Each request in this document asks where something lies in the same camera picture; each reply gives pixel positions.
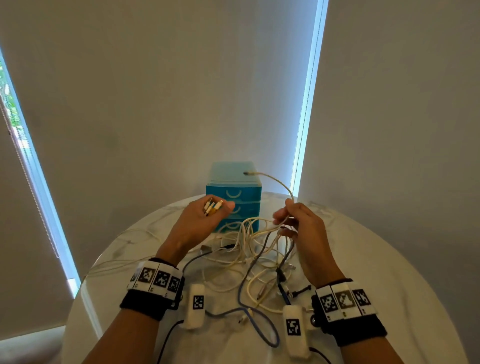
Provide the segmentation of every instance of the green foliage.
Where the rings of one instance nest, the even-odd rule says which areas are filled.
[[[13,100],[12,88],[11,86],[7,87],[7,77],[5,74],[5,65],[2,64],[0,59],[0,98],[5,105],[5,108],[8,110],[8,119],[10,124],[13,127],[20,126],[20,116],[18,115],[18,110]]]

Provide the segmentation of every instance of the plastic drawer organizer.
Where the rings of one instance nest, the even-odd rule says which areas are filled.
[[[222,231],[234,231],[246,218],[260,214],[262,183],[258,176],[246,176],[245,171],[256,171],[252,162],[215,162],[210,170],[210,181],[205,187],[206,194],[214,194],[227,201],[235,201],[235,209],[223,219],[216,231],[228,224]],[[253,230],[258,231],[258,221]]]

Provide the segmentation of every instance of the window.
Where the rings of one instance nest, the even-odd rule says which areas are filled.
[[[297,133],[295,157],[293,159],[292,178],[290,181],[290,190],[294,196],[299,195],[301,170],[303,166],[303,157],[305,156],[310,113],[312,112],[313,92],[315,91],[315,81],[317,79],[318,60],[320,59],[320,48],[322,47],[322,38],[324,36],[327,6],[328,0],[318,0],[315,23],[313,25],[313,37],[312,46],[310,48],[310,59],[308,61],[307,79],[305,81],[305,91],[303,93],[299,130]]]
[[[4,113],[7,127],[15,143],[17,154],[25,172],[30,190],[42,217],[45,231],[50,240],[53,253],[60,259],[72,296],[78,292],[80,278],[78,276],[72,254],[63,233],[57,211],[53,204],[47,181],[43,175],[35,148],[30,138],[20,104],[9,77],[5,61],[0,51],[0,109]]]

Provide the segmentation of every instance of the table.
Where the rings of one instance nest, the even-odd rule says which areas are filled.
[[[195,196],[163,207],[134,224],[128,232],[116,239],[100,256],[96,265],[112,259],[141,259],[155,254],[176,222],[183,208]],[[260,216],[271,218],[272,213],[284,206],[286,195],[263,193]],[[379,317],[388,331],[388,340],[405,363],[468,363],[456,329],[435,293],[415,268],[393,247],[350,218],[327,207],[306,203],[324,221],[333,255],[347,277],[359,282],[368,293],[379,312]],[[179,267],[195,256],[190,253]],[[292,258],[297,269],[288,281],[291,290],[304,287],[307,282],[298,261]],[[103,270],[117,267],[123,262],[107,262]],[[191,283],[202,282],[200,268],[208,263],[198,259],[185,273],[186,288]],[[126,285],[136,267],[135,264],[96,273],[82,283],[68,317],[62,363],[81,363],[117,314],[125,295]],[[217,278],[239,280],[239,275]],[[217,313],[237,307],[236,290],[216,293],[207,289],[205,306]],[[311,293],[304,293],[296,300],[307,306]],[[273,295],[266,304],[281,309],[282,299]],[[184,307],[168,311],[162,320],[156,355],[171,325],[183,318]],[[281,315],[269,314],[284,341]],[[278,349],[268,347],[254,331],[250,323],[238,324],[238,315],[224,319],[205,318],[202,328],[186,331],[175,328],[162,358],[163,363],[290,363],[284,344]],[[260,325],[268,332],[266,325]],[[320,330],[309,331],[309,344],[322,351],[333,364],[342,363],[340,350],[335,340]],[[322,359],[312,353],[308,362],[321,363]]]

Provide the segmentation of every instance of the wristband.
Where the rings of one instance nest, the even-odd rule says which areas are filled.
[[[185,278],[172,264],[152,258],[141,262],[127,286],[120,308],[160,321],[166,310],[177,310]]]
[[[351,279],[341,279],[320,287],[312,296],[314,322],[342,347],[387,332],[365,291]]]

